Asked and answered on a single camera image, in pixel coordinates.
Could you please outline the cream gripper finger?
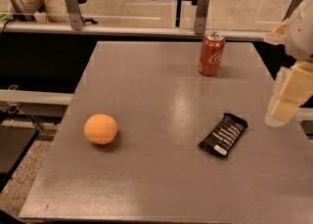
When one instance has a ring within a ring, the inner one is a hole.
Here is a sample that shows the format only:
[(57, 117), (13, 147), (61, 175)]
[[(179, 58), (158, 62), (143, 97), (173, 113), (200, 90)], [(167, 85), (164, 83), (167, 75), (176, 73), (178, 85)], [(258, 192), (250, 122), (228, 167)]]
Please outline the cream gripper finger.
[(285, 32), (288, 22), (289, 20), (282, 21), (279, 25), (277, 25), (274, 29), (265, 35), (263, 41), (272, 45), (285, 44)]
[(297, 61), (290, 68), (281, 67), (268, 102), (266, 124), (271, 127), (285, 125), (312, 96), (312, 62)]

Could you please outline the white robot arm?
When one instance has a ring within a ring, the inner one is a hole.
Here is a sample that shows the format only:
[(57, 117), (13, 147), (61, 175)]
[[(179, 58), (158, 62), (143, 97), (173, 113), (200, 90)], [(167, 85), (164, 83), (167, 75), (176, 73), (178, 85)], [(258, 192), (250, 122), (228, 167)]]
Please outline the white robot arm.
[(267, 125), (281, 127), (313, 96), (313, 0), (302, 0), (264, 41), (283, 44), (286, 54), (296, 59), (278, 71), (265, 114)]

